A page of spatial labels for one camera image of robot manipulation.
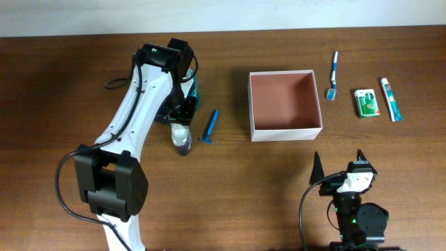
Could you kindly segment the teal mouthwash bottle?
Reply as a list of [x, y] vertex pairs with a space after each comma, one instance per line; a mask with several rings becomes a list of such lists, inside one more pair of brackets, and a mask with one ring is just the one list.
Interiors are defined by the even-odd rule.
[[186, 115], [192, 112], [192, 99], [195, 98], [194, 111], [199, 108], [199, 91], [197, 87], [197, 78], [193, 77], [187, 82], [181, 84], [185, 102], [180, 109], [181, 114]]

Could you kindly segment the clear spray bottle dark liquid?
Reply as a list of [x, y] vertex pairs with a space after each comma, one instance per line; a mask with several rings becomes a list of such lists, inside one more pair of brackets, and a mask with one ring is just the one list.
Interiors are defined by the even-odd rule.
[[171, 138], [179, 155], [186, 156], [189, 154], [192, 148], [192, 133], [188, 125], [172, 123]]

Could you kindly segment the green soap box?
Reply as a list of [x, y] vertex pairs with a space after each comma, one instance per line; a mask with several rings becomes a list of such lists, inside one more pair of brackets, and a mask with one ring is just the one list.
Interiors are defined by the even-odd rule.
[[354, 92], [359, 118], [377, 117], [380, 115], [376, 94], [373, 89], [358, 89]]

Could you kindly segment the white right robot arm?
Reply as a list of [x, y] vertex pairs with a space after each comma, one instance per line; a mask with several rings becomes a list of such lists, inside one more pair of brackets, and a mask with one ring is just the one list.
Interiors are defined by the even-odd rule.
[[319, 195], [331, 196], [335, 207], [340, 241], [329, 250], [380, 250], [385, 242], [389, 213], [375, 203], [362, 202], [361, 196], [372, 189], [378, 172], [361, 150], [347, 170], [327, 176], [320, 184]]

